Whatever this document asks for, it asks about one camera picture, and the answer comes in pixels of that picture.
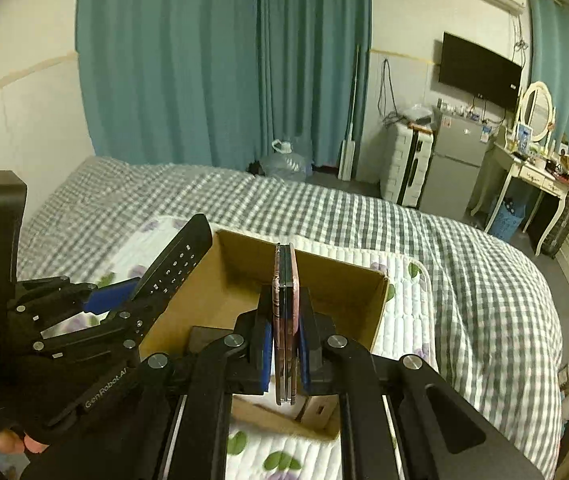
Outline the left hand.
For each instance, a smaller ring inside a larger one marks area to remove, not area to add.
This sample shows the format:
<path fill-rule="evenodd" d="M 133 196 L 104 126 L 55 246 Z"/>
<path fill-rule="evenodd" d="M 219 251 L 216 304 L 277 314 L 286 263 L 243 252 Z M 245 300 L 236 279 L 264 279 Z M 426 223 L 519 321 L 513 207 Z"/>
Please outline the left hand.
<path fill-rule="evenodd" d="M 11 429 L 0 431 L 0 453 L 2 454 L 23 454 L 26 452 L 40 454 L 49 448 L 48 444 L 40 443 L 28 434 L 21 437 Z"/>

